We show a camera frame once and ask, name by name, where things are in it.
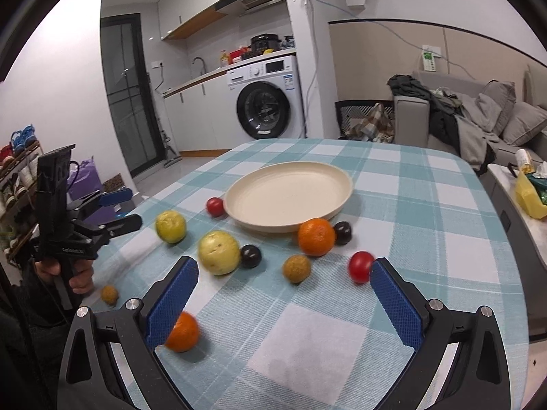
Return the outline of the dark clothes pile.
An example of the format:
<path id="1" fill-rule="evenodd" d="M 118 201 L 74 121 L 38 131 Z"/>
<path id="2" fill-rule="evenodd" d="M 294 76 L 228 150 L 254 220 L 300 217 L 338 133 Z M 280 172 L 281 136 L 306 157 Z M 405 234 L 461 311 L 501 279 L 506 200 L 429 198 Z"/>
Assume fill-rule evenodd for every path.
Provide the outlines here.
<path id="1" fill-rule="evenodd" d="M 388 80 L 393 95 L 394 142 L 452 152 L 481 175 L 495 160 L 488 133 L 471 119 L 462 98 L 447 89 L 431 90 L 411 75 Z"/>

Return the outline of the cream round plate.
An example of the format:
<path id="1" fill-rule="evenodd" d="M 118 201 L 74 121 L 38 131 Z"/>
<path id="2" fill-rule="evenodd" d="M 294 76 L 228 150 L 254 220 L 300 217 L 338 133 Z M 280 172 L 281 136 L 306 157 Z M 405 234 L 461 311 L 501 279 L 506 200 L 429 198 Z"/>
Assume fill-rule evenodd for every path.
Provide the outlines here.
<path id="1" fill-rule="evenodd" d="M 337 215 L 353 192 L 349 174 L 333 165 L 294 161 L 262 167 L 236 181 L 224 195 L 227 215 L 243 228 L 297 231 L 313 218 Z"/>

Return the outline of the yellow-green guava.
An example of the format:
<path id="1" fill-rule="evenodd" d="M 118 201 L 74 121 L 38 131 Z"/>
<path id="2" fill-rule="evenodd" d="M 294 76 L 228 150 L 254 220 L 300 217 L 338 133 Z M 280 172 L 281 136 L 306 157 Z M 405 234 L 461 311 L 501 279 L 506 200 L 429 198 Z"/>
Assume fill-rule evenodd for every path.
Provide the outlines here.
<path id="1" fill-rule="evenodd" d="M 166 210 L 157 215 L 155 229 L 164 243 L 179 243 L 186 235 L 185 218 L 174 210 Z"/>

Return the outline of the teal checkered tablecloth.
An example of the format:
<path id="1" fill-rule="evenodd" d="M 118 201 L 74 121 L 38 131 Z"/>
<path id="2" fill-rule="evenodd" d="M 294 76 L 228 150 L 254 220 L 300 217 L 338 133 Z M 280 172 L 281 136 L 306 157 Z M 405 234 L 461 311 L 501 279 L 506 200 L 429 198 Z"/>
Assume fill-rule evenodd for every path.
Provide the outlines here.
<path id="1" fill-rule="evenodd" d="M 287 161 L 331 164 L 354 184 L 339 214 L 352 227 L 351 241 L 315 259 L 298 285 L 282 273 L 299 251 L 294 234 L 251 233 L 205 209 L 242 176 Z M 156 233 L 166 210 L 185 218 L 179 243 Z M 95 284 L 114 285 L 121 300 L 142 296 L 180 256 L 195 256 L 210 231 L 262 252 L 255 269 L 220 278 L 202 272 L 186 305 L 200 326 L 198 345 L 183 354 L 157 351 L 196 409 L 374 408 L 413 351 L 371 287 L 350 279 L 349 259 L 359 251 L 387 258 L 425 297 L 449 308 L 489 306 L 504 340 L 512 405 L 521 405 L 529 331 L 517 263 L 486 191 L 457 156 L 362 142 L 249 142 L 172 183 L 137 213 L 141 231 L 115 239 L 95 261 Z"/>

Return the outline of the yellow plastic bag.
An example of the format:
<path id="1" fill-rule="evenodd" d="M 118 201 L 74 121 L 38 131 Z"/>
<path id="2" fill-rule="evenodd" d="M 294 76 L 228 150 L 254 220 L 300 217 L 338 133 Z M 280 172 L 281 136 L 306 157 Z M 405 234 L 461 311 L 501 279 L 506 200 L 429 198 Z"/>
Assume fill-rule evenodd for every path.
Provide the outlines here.
<path id="1" fill-rule="evenodd" d="M 547 217 L 547 206 L 542 202 L 529 178 L 522 172 L 517 175 L 515 197 L 528 216 L 542 220 Z"/>

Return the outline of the dark plum right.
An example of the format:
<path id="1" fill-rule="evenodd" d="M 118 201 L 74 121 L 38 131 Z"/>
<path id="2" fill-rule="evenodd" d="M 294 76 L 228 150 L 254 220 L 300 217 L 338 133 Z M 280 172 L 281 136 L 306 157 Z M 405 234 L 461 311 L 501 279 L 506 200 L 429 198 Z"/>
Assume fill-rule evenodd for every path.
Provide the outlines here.
<path id="1" fill-rule="evenodd" d="M 336 234 L 336 245 L 348 244 L 352 239 L 352 227 L 348 221 L 337 222 L 334 226 Z"/>

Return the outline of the dark plum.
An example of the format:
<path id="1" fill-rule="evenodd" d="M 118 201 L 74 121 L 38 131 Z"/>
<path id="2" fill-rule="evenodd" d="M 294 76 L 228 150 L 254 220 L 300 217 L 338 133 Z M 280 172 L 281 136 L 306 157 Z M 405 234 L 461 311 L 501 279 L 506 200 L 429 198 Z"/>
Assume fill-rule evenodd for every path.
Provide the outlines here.
<path id="1" fill-rule="evenodd" d="M 254 269 L 262 262 L 261 250 L 252 244 L 244 245 L 240 250 L 241 265 L 244 269 Z"/>
<path id="2" fill-rule="evenodd" d="M 334 226 L 336 234 L 336 245 L 348 244 L 352 239 L 352 227 L 348 221 L 337 222 Z"/>

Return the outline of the dark plum left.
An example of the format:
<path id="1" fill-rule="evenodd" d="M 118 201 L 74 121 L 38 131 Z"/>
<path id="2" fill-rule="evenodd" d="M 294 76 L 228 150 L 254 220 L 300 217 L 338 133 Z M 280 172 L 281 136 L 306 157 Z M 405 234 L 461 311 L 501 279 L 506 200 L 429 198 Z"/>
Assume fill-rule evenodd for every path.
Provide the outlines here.
<path id="1" fill-rule="evenodd" d="M 254 269 L 262 262 L 261 250 L 252 244 L 244 245 L 240 250 L 241 265 L 244 269 Z"/>

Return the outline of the grey cushion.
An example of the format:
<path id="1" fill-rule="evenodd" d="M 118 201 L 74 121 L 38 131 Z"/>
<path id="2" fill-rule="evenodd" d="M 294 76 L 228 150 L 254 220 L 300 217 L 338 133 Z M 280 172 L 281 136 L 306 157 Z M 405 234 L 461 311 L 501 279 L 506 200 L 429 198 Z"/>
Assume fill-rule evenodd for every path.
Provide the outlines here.
<path id="1" fill-rule="evenodd" d="M 516 102 L 510 120 L 503 131 L 507 145 L 519 147 L 530 142 L 547 123 L 547 112 L 525 102 Z"/>

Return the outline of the orange mandarin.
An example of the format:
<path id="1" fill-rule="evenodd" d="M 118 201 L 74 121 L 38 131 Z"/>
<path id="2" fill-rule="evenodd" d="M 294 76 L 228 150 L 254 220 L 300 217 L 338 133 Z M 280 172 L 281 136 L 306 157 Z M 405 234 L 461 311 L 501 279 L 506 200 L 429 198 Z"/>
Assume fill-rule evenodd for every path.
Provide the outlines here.
<path id="1" fill-rule="evenodd" d="M 198 321 L 194 316 L 183 311 L 165 342 L 165 346 L 176 353 L 187 352 L 198 343 L 199 334 Z"/>
<path id="2" fill-rule="evenodd" d="M 332 250 L 335 242 L 335 230 L 324 218 L 307 220 L 298 228 L 298 246 L 306 256 L 324 256 Z"/>

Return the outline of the plaid cloth on chair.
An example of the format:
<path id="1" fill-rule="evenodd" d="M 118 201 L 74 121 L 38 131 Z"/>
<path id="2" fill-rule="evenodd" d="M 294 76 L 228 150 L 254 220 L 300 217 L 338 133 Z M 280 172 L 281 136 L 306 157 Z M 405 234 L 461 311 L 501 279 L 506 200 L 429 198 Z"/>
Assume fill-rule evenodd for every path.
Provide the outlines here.
<path id="1" fill-rule="evenodd" d="M 347 132 L 351 140 L 386 144 L 393 142 L 394 135 L 393 121 L 381 103 L 376 103 L 372 110 L 363 119 L 354 122 Z"/>

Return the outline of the pale yellow guava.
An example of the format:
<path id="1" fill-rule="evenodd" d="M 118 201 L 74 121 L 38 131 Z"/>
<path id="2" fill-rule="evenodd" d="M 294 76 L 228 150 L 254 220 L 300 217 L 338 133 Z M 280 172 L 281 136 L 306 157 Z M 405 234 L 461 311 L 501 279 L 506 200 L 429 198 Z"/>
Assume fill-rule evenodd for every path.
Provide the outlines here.
<path id="1" fill-rule="evenodd" d="M 212 275 L 230 274 L 241 261 L 239 244 L 225 231 L 211 231 L 198 243 L 198 261 Z"/>

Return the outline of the white washing machine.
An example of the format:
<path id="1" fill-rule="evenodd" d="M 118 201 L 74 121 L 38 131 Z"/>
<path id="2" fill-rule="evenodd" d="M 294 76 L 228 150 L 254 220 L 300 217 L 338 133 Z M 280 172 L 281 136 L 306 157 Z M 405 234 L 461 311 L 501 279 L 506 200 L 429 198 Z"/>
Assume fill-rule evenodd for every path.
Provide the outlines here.
<path id="1" fill-rule="evenodd" d="M 294 54 L 231 69 L 226 79 L 232 123 L 240 142 L 307 136 Z"/>

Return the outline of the small brown longan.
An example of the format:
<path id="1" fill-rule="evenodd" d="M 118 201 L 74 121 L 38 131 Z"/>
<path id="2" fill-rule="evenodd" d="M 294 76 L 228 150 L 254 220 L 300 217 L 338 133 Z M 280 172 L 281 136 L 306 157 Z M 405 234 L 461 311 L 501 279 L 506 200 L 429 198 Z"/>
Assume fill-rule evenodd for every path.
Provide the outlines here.
<path id="1" fill-rule="evenodd" d="M 100 297 L 105 304 L 114 307 L 119 299 L 119 293 L 113 285 L 105 285 L 100 292 Z"/>

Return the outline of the grey sofa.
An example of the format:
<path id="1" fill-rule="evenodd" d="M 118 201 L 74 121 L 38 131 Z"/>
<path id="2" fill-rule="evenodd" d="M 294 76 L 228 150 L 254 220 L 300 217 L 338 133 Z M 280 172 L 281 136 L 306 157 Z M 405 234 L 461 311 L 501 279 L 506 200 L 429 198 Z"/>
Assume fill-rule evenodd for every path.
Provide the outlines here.
<path id="1" fill-rule="evenodd" d="M 487 133 L 489 144 L 495 151 L 491 164 L 507 166 L 517 163 L 517 151 L 526 150 L 532 162 L 541 164 L 546 160 L 546 127 L 525 145 L 515 147 L 503 140 L 503 131 L 517 99 L 516 85 L 513 82 L 476 82 L 447 74 L 416 71 L 411 74 L 427 88 L 444 88 L 459 95 L 471 113 L 471 119 Z"/>

